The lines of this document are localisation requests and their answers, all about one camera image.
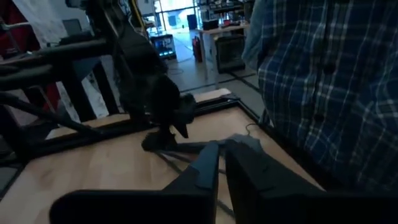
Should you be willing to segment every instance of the floor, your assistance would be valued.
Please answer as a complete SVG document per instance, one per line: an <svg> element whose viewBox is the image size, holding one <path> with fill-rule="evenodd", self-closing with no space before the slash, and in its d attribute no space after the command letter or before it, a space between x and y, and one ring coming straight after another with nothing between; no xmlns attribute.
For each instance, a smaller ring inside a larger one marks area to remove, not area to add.
<svg viewBox="0 0 398 224"><path fill-rule="evenodd" d="M215 81L220 82L220 88L227 88L242 99L250 109L260 115L264 109L261 96L253 88L245 85L243 82L236 80L229 74L219 74L216 79L215 72L211 69L212 64L208 63L208 79L205 78L205 68L202 63L196 63L192 52L192 38L193 33L176 33L174 34L175 48L177 51L177 60L169 61L169 77L173 80L181 92L184 93L203 93L215 89ZM105 65L106 71L111 71L110 65ZM242 70L234 72L239 77L258 87L257 75L252 70ZM103 106L95 107L96 114L103 114ZM0 136L0 150L7 147ZM3 189L11 177L16 172L16 169L10 167L0 168L0 190Z"/></svg>

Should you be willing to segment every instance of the white desk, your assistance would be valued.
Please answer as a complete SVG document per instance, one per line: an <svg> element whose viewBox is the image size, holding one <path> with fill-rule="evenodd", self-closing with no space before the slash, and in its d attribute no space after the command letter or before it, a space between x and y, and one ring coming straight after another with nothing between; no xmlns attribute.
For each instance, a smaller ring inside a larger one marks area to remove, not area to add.
<svg viewBox="0 0 398 224"><path fill-rule="evenodd" d="M200 50L201 50L201 58L202 62L205 66L205 75L206 75L206 80L208 79L208 68L207 68L207 62L206 62L206 51L205 51L205 40L203 38L203 34L207 34L210 36L210 42L211 42L211 51L216 52L216 43L213 40L213 36L215 34L220 34L223 32L231 32L232 30L239 30L239 29L247 29L250 27L250 24L241 24L240 26L229 26L225 28L217 28L217 29L211 29L211 30L203 30L203 29L197 29L199 32L199 38L200 38ZM212 53L211 55L212 61L213 61L213 70L216 73L215 81L216 81L216 89L219 88L218 86L218 67L217 67L217 58L216 54Z"/></svg>

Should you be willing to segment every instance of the wooden table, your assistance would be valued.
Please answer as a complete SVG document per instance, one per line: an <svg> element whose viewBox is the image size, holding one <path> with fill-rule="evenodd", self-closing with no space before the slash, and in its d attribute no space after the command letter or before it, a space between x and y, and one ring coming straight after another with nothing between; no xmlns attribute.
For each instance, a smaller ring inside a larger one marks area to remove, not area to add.
<svg viewBox="0 0 398 224"><path fill-rule="evenodd" d="M217 67L217 58L216 58L216 43L213 40L213 36L215 34L220 34L224 32L231 32L233 30L240 30L240 29L248 29L250 27L250 24L242 24L240 26L229 26L225 28L217 28L217 29L211 29L211 30L203 30L203 29L197 29L197 32L199 32L199 38L200 38L200 50L201 50L201 58L203 65L205 66L205 75L206 79L208 78L208 68L207 68L207 63L206 63L206 50L205 50L205 40L203 38L203 34L207 34L210 36L210 42L211 42L211 51L212 53L212 61L213 61L213 70L216 73L216 89L218 89L218 67Z"/></svg>
<svg viewBox="0 0 398 224"><path fill-rule="evenodd" d="M217 98L229 93L222 89L196 96L198 101ZM108 117L90 121L97 126L120 120ZM252 123L239 108L231 108L195 118L188 126L190 139L177 135L178 142L220 140L240 133L246 134L246 125ZM57 135L69 133L67 129ZM30 161L0 202L1 224L47 224L53 201L67 192L78 189L160 190L177 174L153 153L144 152L141 141L149 131L80 147L72 151ZM264 150L277 161L321 188L283 149L257 126L250 126L251 135L260 139ZM181 169L187 164L174 160ZM220 174L218 198L232 208L226 177ZM217 224L234 223L218 209Z"/></svg>

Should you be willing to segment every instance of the fire extinguisher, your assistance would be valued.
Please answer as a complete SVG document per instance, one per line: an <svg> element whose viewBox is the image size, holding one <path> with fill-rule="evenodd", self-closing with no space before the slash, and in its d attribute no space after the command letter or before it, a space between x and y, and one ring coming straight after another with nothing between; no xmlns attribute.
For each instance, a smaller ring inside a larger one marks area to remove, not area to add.
<svg viewBox="0 0 398 224"><path fill-rule="evenodd" d="M195 59L197 62L202 62L200 45L201 45L201 42L198 37L195 37L192 39L193 55L195 56Z"/></svg>

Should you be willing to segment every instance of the person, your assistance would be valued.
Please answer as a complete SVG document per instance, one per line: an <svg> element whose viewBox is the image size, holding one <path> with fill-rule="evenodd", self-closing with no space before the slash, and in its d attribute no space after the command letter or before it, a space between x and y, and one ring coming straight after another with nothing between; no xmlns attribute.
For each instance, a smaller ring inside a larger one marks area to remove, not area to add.
<svg viewBox="0 0 398 224"><path fill-rule="evenodd" d="M398 187L398 1L257 0L262 122L347 188Z"/></svg>

